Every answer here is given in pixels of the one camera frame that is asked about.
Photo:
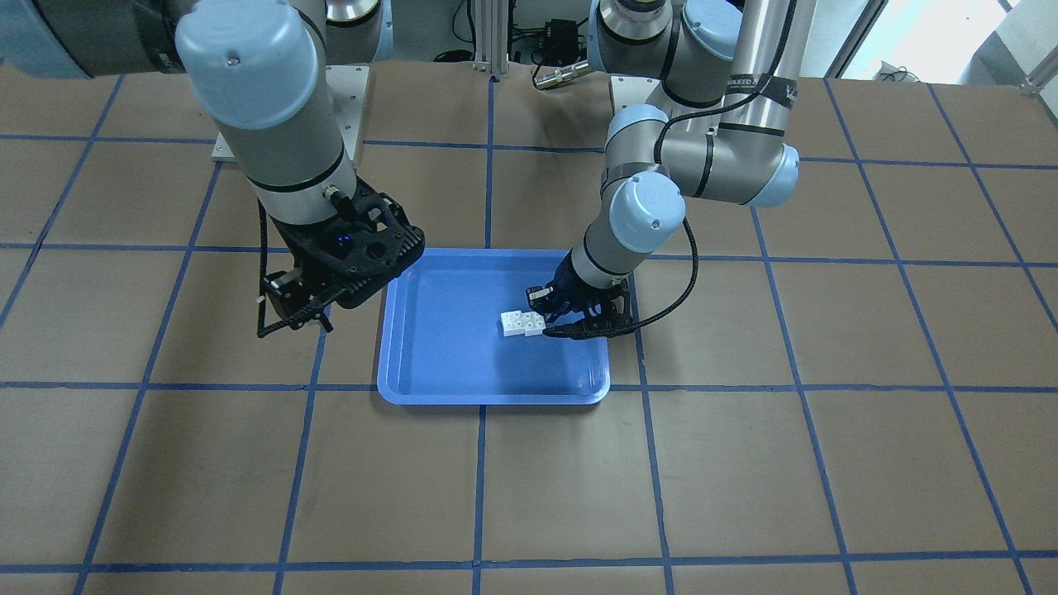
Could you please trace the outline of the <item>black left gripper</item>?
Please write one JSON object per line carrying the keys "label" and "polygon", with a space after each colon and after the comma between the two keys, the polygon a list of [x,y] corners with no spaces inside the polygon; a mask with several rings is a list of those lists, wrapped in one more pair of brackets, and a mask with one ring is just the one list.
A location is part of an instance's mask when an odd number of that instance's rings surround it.
{"label": "black left gripper", "polygon": [[526,298],[529,308],[548,323],[570,313],[584,315],[570,324],[546,327],[545,336],[582,341],[632,333],[627,280],[596,288],[579,278],[569,256],[560,262],[551,282],[527,288]]}

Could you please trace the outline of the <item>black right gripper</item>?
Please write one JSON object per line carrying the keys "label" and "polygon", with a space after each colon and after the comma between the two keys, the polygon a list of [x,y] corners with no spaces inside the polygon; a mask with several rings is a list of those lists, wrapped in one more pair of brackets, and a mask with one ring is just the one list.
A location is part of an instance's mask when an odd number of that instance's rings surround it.
{"label": "black right gripper", "polygon": [[322,198],[336,209],[332,217],[311,226],[274,223],[292,253],[290,271],[268,274],[267,226],[261,226],[260,298],[269,300],[277,321],[264,324],[267,312],[257,310],[258,339],[313,324],[333,332],[325,312],[329,305],[358,307],[423,256],[426,234],[387,193],[326,186]]}

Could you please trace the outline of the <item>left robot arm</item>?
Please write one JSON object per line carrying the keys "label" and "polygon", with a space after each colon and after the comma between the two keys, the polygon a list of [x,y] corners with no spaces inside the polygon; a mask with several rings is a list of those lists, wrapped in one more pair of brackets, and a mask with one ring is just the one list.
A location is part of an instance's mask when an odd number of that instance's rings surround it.
{"label": "left robot arm", "polygon": [[560,262],[529,288],[545,335],[624,336],[628,276],[673,234],[693,237],[690,198],[748,208],[790,199],[798,152],[784,136],[815,16],[813,1],[594,1],[587,60],[600,73],[657,82],[646,102],[613,114],[600,210]]}

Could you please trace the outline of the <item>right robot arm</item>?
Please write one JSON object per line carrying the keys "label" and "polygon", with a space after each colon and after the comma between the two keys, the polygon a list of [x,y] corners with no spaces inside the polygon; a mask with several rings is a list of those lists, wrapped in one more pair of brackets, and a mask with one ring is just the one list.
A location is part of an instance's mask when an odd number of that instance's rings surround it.
{"label": "right robot arm", "polygon": [[183,73],[257,197],[257,335],[354,309],[426,235],[355,173],[339,67],[393,52],[388,1],[4,1],[2,57],[34,78]]}

